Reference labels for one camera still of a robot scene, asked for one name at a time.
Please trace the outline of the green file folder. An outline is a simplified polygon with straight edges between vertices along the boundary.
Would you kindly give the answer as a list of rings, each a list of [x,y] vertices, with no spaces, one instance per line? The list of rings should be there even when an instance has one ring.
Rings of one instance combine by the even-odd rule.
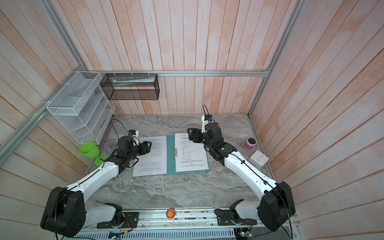
[[[176,161],[173,158],[173,147],[175,146],[175,135],[168,135],[167,137],[167,173],[165,175],[187,174],[187,173],[205,173],[205,172],[176,172]]]

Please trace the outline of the printed paper stack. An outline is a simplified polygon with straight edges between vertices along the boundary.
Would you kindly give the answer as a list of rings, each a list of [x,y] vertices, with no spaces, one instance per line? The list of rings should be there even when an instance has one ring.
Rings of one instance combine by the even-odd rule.
[[[188,134],[175,134],[176,172],[208,172],[209,164],[204,145],[189,140]]]

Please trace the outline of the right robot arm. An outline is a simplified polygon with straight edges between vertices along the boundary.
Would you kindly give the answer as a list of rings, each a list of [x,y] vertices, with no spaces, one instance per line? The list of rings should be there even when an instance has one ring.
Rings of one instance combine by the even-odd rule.
[[[256,194],[260,202],[240,199],[228,211],[216,215],[226,224],[239,225],[245,220],[260,220],[270,231],[277,231],[296,213],[291,187],[269,178],[247,161],[238,150],[224,141],[218,123],[205,121],[202,129],[189,128],[189,140],[203,144],[205,150],[223,166],[237,174]]]

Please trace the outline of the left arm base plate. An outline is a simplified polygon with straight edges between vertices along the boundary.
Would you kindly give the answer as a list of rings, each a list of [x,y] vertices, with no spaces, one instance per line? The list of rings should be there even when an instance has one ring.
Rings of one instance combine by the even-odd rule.
[[[119,212],[115,213],[111,221],[97,224],[97,229],[134,229],[138,225],[138,220],[139,212]]]

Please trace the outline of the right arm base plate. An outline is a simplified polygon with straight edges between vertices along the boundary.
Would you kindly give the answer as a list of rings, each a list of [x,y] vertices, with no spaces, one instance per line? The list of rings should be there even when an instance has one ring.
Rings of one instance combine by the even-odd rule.
[[[257,225],[257,220],[241,219],[239,215],[233,210],[215,209],[214,213],[217,217],[217,223],[219,226]]]

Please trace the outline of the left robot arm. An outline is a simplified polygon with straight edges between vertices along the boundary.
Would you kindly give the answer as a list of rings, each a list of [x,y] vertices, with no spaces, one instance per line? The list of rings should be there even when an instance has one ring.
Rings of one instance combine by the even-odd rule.
[[[118,145],[102,165],[81,180],[65,188],[54,188],[48,197],[40,226],[43,230],[73,238],[83,228],[105,223],[113,228],[124,225],[125,215],[120,205],[106,203],[87,209],[86,201],[109,180],[125,169],[134,167],[139,157],[151,152],[152,142],[141,142],[136,135],[118,140]]]

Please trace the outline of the printed paper sheet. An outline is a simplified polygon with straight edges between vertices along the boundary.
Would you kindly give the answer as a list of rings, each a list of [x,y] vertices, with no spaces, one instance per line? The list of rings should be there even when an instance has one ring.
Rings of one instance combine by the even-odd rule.
[[[165,175],[167,173],[167,137],[142,137],[141,142],[151,142],[151,151],[139,156],[139,162],[134,166],[132,177]]]

